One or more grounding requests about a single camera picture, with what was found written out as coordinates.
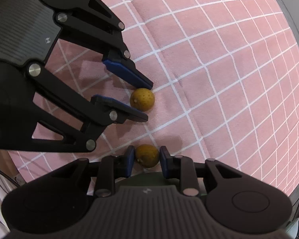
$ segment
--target pink tablecloth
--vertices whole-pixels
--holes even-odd
[[[23,177],[149,143],[197,162],[219,159],[289,195],[299,183],[299,48],[277,2],[103,1],[125,23],[137,68],[154,82],[149,121],[111,125],[91,154],[10,152]],[[129,102],[132,87],[93,51],[59,40],[46,67],[88,100]],[[35,102],[80,128],[40,96]],[[43,128],[34,136],[54,137]]]

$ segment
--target checkered tablecloth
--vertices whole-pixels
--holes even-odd
[[[23,177],[147,143],[197,162],[219,159],[289,195],[299,183],[299,48],[276,0],[103,1],[125,23],[136,67],[154,82],[149,121],[111,125],[91,154],[10,152]],[[96,52],[59,40],[46,67],[88,100],[129,103],[133,88]],[[80,128],[40,96],[35,103]],[[54,137],[40,127],[34,136]]]

